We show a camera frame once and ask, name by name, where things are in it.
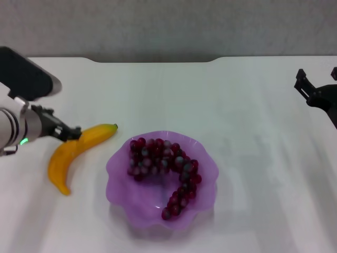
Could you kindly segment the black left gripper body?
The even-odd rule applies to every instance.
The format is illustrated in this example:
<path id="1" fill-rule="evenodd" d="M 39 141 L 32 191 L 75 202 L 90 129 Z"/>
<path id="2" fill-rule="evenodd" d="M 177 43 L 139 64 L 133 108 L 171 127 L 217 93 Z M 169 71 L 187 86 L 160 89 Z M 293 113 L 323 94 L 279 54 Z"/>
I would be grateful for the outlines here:
<path id="1" fill-rule="evenodd" d="M 41 122 L 42 129 L 39 137 L 68 138 L 70 136 L 69 127 L 54 116 L 53 109 L 32 105 L 31 110 L 38 115 Z"/>

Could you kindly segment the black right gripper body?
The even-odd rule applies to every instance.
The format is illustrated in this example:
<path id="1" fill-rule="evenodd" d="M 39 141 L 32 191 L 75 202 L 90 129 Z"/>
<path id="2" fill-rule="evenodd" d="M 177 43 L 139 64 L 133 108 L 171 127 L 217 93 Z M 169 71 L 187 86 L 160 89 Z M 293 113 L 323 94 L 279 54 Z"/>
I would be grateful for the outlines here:
<path id="1" fill-rule="evenodd" d="M 336 128 L 336 84 L 315 88 L 309 97 L 309 106 L 323 110 Z"/>

